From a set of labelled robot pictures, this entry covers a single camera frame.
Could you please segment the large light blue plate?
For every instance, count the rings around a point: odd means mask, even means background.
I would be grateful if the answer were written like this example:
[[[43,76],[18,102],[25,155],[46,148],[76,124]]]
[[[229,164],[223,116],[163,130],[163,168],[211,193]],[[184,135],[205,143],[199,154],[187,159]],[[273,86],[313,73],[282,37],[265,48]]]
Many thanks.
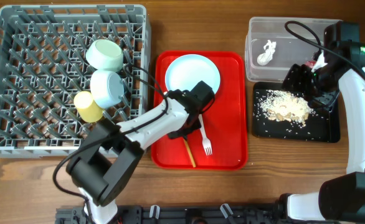
[[[215,63],[205,56],[187,54],[171,62],[166,70],[167,90],[192,90],[200,81],[209,85],[214,93],[220,87],[220,72]]]

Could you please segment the black tray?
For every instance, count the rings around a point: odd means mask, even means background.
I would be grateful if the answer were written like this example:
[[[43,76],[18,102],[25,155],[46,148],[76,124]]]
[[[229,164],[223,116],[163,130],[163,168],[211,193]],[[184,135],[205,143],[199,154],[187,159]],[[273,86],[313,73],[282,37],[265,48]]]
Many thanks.
[[[316,109],[309,115],[305,124],[268,119],[267,111],[261,108],[261,104],[275,97],[276,92],[281,89],[280,83],[258,82],[254,85],[252,113],[252,134],[254,136],[331,143],[340,140],[337,101],[328,109]]]

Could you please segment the yellow plastic cup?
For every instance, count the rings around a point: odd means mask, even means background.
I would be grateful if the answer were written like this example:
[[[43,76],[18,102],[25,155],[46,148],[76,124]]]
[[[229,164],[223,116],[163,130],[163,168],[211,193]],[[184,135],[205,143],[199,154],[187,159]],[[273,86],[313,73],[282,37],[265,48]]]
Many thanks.
[[[103,110],[96,104],[92,94],[89,91],[78,92],[73,103],[86,123],[95,123],[103,118]]]

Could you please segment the clear plastic bin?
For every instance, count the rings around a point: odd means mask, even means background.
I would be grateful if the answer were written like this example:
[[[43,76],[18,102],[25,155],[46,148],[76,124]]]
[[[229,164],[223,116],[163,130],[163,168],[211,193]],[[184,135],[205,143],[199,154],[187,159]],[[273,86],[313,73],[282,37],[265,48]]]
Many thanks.
[[[336,19],[299,17],[253,17],[245,40],[245,68],[251,82],[282,82],[293,64],[304,64],[313,60],[317,48],[309,45],[285,30],[287,21],[298,21],[308,26],[323,41],[324,29],[337,23]],[[273,58],[260,65],[257,58],[265,52],[267,42],[275,42]]]

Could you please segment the mint green bowl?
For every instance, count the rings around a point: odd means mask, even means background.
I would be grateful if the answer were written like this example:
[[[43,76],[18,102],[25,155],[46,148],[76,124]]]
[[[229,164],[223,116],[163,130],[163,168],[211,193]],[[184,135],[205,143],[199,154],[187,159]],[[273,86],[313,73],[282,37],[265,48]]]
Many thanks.
[[[88,48],[85,58],[97,70],[119,72],[123,66],[123,51],[115,42],[106,39],[95,40]]]

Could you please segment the red snack wrapper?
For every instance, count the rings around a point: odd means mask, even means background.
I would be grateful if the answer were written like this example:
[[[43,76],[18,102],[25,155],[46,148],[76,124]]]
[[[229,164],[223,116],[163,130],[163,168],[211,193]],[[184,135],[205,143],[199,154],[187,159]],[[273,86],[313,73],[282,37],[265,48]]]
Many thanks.
[[[316,64],[316,61],[313,61],[313,60],[312,61],[307,61],[305,63],[305,65],[310,67],[310,68],[313,68],[315,66],[315,64]]]

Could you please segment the small light blue bowl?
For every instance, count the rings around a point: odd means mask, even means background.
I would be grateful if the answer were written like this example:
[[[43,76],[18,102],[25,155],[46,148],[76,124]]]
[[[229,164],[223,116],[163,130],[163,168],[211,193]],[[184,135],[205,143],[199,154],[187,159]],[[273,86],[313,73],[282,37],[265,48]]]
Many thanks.
[[[121,102],[124,95],[122,79],[116,72],[97,70],[90,79],[90,91],[96,104],[107,109]]]

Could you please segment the rice and food scraps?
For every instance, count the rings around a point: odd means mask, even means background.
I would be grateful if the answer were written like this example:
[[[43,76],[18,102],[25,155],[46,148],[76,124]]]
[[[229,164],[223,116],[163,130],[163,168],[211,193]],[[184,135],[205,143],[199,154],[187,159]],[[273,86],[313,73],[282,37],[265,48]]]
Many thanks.
[[[304,98],[289,91],[266,90],[265,96],[257,103],[262,115],[270,121],[287,121],[306,126],[306,120],[314,115],[314,109],[308,106]]]

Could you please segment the white plastic wrapper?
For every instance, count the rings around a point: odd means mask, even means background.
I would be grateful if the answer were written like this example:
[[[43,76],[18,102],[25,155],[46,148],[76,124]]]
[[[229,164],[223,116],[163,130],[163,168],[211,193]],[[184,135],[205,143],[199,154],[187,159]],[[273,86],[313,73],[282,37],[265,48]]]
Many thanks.
[[[264,53],[260,54],[257,57],[257,63],[260,66],[267,65],[273,59],[273,55],[275,53],[276,46],[277,46],[276,42],[267,40],[267,43],[263,46]]]

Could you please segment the red plastic tray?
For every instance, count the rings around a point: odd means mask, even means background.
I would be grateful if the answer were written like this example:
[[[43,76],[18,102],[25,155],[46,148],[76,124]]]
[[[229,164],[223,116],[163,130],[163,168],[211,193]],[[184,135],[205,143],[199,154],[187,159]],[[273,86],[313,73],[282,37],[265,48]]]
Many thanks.
[[[201,51],[200,55],[214,62],[220,72],[216,101],[203,116],[212,155],[205,154],[201,132],[195,130],[186,139],[196,162],[195,168],[183,138],[164,136],[151,146],[151,158],[164,169],[240,169],[248,158],[244,61],[235,52]]]

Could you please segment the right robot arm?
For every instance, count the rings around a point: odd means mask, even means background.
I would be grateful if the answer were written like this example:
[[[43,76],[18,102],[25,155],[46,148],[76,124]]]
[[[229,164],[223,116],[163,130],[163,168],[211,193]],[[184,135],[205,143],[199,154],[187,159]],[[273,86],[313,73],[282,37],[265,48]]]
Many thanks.
[[[313,67],[293,65],[283,81],[286,91],[303,94],[314,109],[329,108],[327,94],[336,91],[346,110],[349,156],[346,174],[324,182],[317,192],[283,194],[281,218],[301,222],[365,223],[365,43],[359,26],[339,21],[328,26]]]

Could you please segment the wooden chopstick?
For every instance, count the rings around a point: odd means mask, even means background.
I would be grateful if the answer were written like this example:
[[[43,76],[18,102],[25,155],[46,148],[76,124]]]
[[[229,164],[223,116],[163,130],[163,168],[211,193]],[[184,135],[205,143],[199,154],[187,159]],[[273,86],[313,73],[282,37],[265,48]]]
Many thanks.
[[[187,153],[188,153],[188,156],[189,156],[189,160],[190,160],[193,168],[195,168],[196,167],[196,162],[194,160],[194,157],[192,155],[191,149],[189,147],[189,143],[188,143],[188,141],[185,138],[183,138],[183,141],[184,141],[184,145],[185,145],[185,148],[186,148]]]

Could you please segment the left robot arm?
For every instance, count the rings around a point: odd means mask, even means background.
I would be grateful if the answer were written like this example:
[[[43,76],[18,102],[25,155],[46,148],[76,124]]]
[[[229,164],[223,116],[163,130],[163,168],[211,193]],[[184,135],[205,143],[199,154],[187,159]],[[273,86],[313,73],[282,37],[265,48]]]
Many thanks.
[[[185,138],[201,127],[199,115],[215,101],[204,81],[192,90],[170,90],[162,102],[128,121],[96,124],[73,155],[66,171],[85,199],[92,223],[109,223],[117,214],[115,199],[126,187],[145,150],[164,136]]]

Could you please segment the grey dishwasher rack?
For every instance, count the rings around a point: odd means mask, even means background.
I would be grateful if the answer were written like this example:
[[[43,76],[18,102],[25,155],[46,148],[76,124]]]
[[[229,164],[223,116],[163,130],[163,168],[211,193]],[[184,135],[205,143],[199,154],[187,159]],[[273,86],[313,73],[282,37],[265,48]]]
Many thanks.
[[[0,9],[0,158],[66,156],[92,130],[73,98],[90,88],[85,54],[98,39],[118,44],[133,66],[114,123],[145,113],[151,26],[144,6],[15,5]]]

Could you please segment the white plastic fork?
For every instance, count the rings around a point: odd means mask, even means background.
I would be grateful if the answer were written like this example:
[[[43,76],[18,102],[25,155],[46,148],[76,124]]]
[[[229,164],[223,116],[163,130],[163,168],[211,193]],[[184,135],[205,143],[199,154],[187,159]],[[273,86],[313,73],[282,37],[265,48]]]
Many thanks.
[[[198,116],[198,119],[199,119],[199,122],[201,124],[201,127],[200,127],[199,130],[200,130],[201,135],[202,135],[202,146],[204,148],[205,154],[207,156],[211,156],[212,155],[212,145],[211,145],[210,139],[206,135],[206,130],[205,130],[205,127],[204,127],[204,122],[203,122],[203,118],[202,118],[201,114]]]

